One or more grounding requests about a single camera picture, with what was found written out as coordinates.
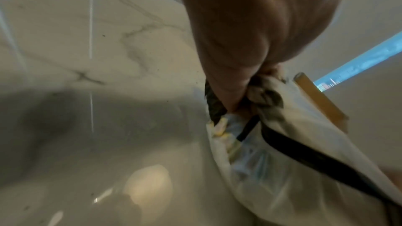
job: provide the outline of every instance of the plastic bag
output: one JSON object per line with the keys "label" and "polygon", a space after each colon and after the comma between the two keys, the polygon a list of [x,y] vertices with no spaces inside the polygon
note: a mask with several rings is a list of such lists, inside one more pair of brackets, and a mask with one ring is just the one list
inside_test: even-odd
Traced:
{"label": "plastic bag", "polygon": [[220,110],[218,123],[211,93],[207,85],[213,157],[256,216],[284,226],[402,225],[402,193],[294,82],[259,78],[247,91],[258,115]]}

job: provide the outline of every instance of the marble countertop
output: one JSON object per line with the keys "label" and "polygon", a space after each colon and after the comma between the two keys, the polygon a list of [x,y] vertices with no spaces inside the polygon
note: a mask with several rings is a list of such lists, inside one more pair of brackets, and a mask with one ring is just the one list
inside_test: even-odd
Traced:
{"label": "marble countertop", "polygon": [[0,225],[236,226],[173,0],[0,0]]}

